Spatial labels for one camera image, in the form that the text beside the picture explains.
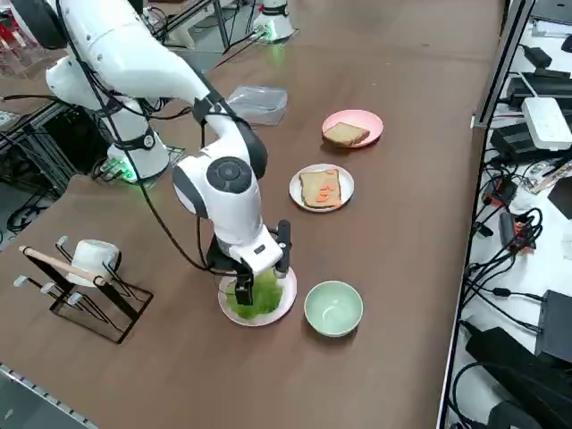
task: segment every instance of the green bowl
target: green bowl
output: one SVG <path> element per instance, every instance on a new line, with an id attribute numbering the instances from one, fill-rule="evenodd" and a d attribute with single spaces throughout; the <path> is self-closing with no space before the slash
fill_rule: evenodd
<path id="1" fill-rule="evenodd" d="M 328 281 L 306 296 L 304 314 L 314 329 L 328 337 L 342 337 L 358 326 L 364 303 L 357 290 L 344 282 Z"/>

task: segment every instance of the clear plastic container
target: clear plastic container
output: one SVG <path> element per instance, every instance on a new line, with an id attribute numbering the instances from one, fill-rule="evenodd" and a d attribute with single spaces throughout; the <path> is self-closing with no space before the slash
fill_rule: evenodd
<path id="1" fill-rule="evenodd" d="M 237 87 L 228 99 L 234 112 L 251 123 L 276 125 L 286 113 L 288 93 L 269 87 Z"/>

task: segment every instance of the tabletop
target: tabletop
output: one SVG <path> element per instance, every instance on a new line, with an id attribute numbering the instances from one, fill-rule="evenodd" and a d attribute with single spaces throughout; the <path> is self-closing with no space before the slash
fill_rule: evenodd
<path id="1" fill-rule="evenodd" d="M 289 94 L 281 123 L 256 128 L 269 153 L 263 217 L 292 224 L 299 297 L 279 323 L 228 321 L 212 276 L 185 263 L 136 188 L 74 178 L 0 257 L 0 360 L 102 428 L 409 428 L 437 420 L 479 163 L 469 123 L 500 6 L 294 0 L 290 8 L 300 32 L 289 43 L 252 46 L 208 75 L 225 97 L 244 84 Z M 351 153 L 323 146 L 322 121 L 345 108 L 379 114 L 381 141 Z M 154 126 L 166 144 L 197 150 L 192 118 Z M 353 175 L 355 194 L 341 210 L 312 214 L 290 201 L 290 178 L 315 163 Z M 195 218 L 169 173 L 150 195 L 197 257 Z M 17 248 L 54 255 L 62 235 L 115 243 L 122 276 L 155 293 L 121 346 L 51 315 L 36 290 L 11 286 L 24 273 L 44 280 Z M 358 329 L 335 341 L 303 316 L 307 292 L 331 279 L 353 285 L 366 308 Z"/>

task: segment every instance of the white power strip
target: white power strip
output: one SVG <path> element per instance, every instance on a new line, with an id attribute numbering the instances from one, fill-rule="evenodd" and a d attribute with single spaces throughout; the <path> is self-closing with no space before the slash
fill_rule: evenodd
<path id="1" fill-rule="evenodd" d="M 572 132 L 554 98 L 525 98 L 522 112 L 536 147 L 549 150 L 570 149 Z"/>

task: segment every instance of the toast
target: toast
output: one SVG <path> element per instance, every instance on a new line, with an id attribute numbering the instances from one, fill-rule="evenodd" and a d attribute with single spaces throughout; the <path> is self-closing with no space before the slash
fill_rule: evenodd
<path id="1" fill-rule="evenodd" d="M 324 137 L 336 146 L 352 147 L 367 139 L 369 130 L 364 130 L 345 122 L 338 122 L 326 130 Z"/>
<path id="2" fill-rule="evenodd" d="M 340 172 L 337 169 L 303 172 L 299 178 L 304 206 L 330 208 L 341 205 Z"/>

